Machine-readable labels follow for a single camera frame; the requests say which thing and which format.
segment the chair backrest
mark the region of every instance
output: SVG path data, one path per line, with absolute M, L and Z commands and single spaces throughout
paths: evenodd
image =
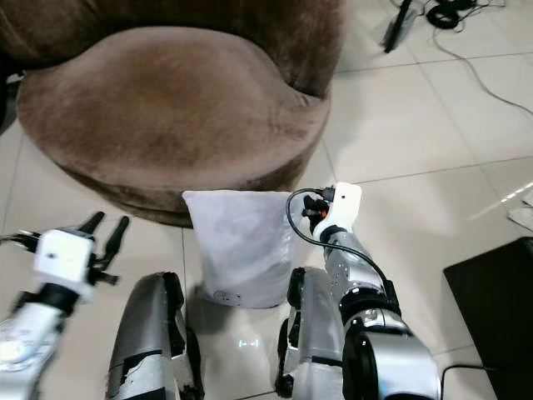
M 0 48 L 25 68 L 41 68 L 124 29 L 209 28 L 251 40 L 288 84 L 323 96 L 341 51 L 347 1 L 0 0 Z

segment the brown armchair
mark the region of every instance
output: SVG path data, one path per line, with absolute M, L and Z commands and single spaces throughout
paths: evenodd
M 26 134 L 134 215 L 184 190 L 289 190 L 329 111 L 346 0 L 2 0 Z

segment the chair seat cushion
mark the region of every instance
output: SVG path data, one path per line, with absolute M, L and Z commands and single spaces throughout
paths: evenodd
M 29 72 L 17 110 L 76 179 L 136 215 L 187 225 L 184 190 L 290 188 L 329 101 L 287 85 L 243 38 L 144 27 Z

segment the headphones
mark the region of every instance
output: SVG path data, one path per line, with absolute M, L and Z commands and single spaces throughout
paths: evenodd
M 459 11 L 476 6 L 476 0 L 436 0 L 439 5 L 427 12 L 426 18 L 431 25 L 440 29 L 453 29 L 461 20 Z

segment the white paper bag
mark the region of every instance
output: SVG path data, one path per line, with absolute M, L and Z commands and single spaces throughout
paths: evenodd
M 184 192 L 202 253 L 203 291 L 213 302 L 246 308 L 283 303 L 293 232 L 287 192 Z M 295 223 L 301 200 L 295 200 Z

